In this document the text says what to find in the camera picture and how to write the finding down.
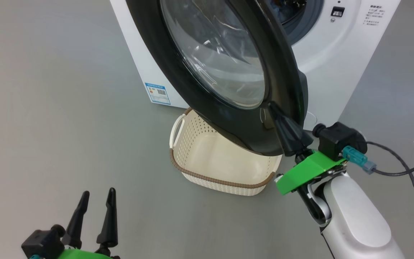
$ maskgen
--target energy label sticker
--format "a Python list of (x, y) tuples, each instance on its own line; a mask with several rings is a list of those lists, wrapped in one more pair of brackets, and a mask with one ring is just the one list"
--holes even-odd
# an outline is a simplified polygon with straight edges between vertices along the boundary
[(167, 95), (166, 87), (151, 83), (145, 83), (145, 85), (148, 89), (149, 96), (151, 97), (151, 100), (153, 102), (170, 105), (170, 100), (169, 96)]

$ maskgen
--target gray floor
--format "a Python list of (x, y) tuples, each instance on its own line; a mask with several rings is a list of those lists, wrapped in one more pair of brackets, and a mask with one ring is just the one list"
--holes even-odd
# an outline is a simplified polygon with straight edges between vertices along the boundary
[[(123, 259), (330, 258), (297, 195), (269, 186), (238, 197), (185, 180), (168, 156), (180, 113), (148, 101), (107, 0), (0, 0), (0, 258), (23, 258), (33, 230), (66, 225), (83, 190), (83, 248), (97, 249), (111, 186)], [(341, 121), (414, 165), (414, 0), (402, 0)], [(350, 172), (412, 258), (409, 179)]]

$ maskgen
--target basket handle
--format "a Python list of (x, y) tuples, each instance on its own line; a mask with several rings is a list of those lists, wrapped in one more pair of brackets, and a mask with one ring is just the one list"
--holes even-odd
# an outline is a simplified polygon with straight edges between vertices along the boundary
[[(174, 126), (172, 126), (172, 131), (170, 132), (170, 140), (169, 140), (169, 146), (170, 146), (171, 149), (174, 146), (177, 145), (178, 139), (179, 139), (180, 134), (181, 134), (181, 130), (183, 129), (183, 126), (184, 126), (184, 117), (186, 117), (185, 114), (180, 115), (178, 117), (178, 119), (175, 121)], [(180, 124), (180, 122), (181, 122), (180, 129), (177, 133), (177, 137), (174, 139), (175, 131), (177, 130), (178, 125)]]

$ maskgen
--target laundry basket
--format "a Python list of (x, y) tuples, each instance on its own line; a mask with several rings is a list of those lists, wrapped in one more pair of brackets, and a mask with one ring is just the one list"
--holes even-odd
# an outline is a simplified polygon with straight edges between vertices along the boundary
[(170, 133), (170, 159), (186, 179), (204, 187), (252, 196), (272, 180), (282, 156), (254, 154), (232, 143), (189, 108)]

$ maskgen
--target washing machine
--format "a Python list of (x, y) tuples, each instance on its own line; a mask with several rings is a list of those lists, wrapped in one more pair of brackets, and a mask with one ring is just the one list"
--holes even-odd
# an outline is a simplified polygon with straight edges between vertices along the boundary
[[(148, 93), (150, 101), (187, 108), (185, 100), (149, 52), (126, 0), (110, 1), (143, 81), (142, 87)], [(373, 56), (400, 0), (268, 2), (292, 45), (298, 69), (307, 78), (309, 103), (304, 129), (311, 130), (317, 123), (335, 123)]]

